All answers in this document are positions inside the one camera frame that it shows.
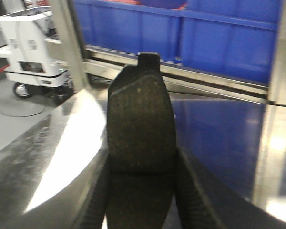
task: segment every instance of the blue surface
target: blue surface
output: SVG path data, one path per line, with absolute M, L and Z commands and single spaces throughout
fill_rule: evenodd
M 187 9 L 277 23 L 283 0 L 188 0 Z
M 129 53 L 178 56 L 180 12 L 101 0 L 75 0 L 85 42 Z
M 139 2 L 144 6 L 158 7 L 165 9 L 177 9 L 183 4 L 186 0 L 139 0 Z
M 185 66 L 269 83 L 277 24 L 183 11 Z
M 244 198 L 252 197 L 263 104 L 228 100 L 172 101 L 179 147 Z

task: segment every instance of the blue plastic bin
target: blue plastic bin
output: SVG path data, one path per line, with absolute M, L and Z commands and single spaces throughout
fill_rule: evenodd
M 164 9 L 177 9 L 183 4 L 186 0 L 138 0 L 144 6 L 158 7 Z
M 195 69 L 269 82 L 277 23 L 183 11 L 183 64 Z
M 74 0 L 85 42 L 129 53 L 178 55 L 180 11 L 101 0 Z
M 256 21 L 278 22 L 283 0 L 188 0 L 187 9 Z

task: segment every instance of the black cable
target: black cable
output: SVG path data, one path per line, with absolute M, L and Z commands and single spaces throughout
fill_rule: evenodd
M 7 113 L 0 110 L 0 115 L 10 117 L 10 118 L 26 118 L 26 117 L 32 117 L 32 116 L 39 115 L 39 114 L 43 113 L 46 109 L 47 109 L 47 106 L 45 105 L 45 106 L 43 106 L 43 109 L 41 111 L 39 111 L 38 113 L 30 114 L 30 115 L 24 115 L 24 116 L 7 114 Z

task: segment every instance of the gray floor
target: gray floor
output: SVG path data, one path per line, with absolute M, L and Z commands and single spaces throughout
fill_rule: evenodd
M 12 116 L 41 114 L 32 117 L 8 117 L 0 114 L 0 150 L 15 140 L 34 124 L 43 119 L 55 107 L 50 98 L 34 96 L 28 99 L 17 98 L 12 91 L 14 82 L 0 76 L 0 111 Z

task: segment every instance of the black wheel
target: black wheel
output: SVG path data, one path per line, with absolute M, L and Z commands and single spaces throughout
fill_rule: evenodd
M 15 96 L 21 99 L 26 99 L 32 97 L 32 93 L 28 90 L 28 86 L 23 83 L 16 82 L 13 87 L 13 92 Z

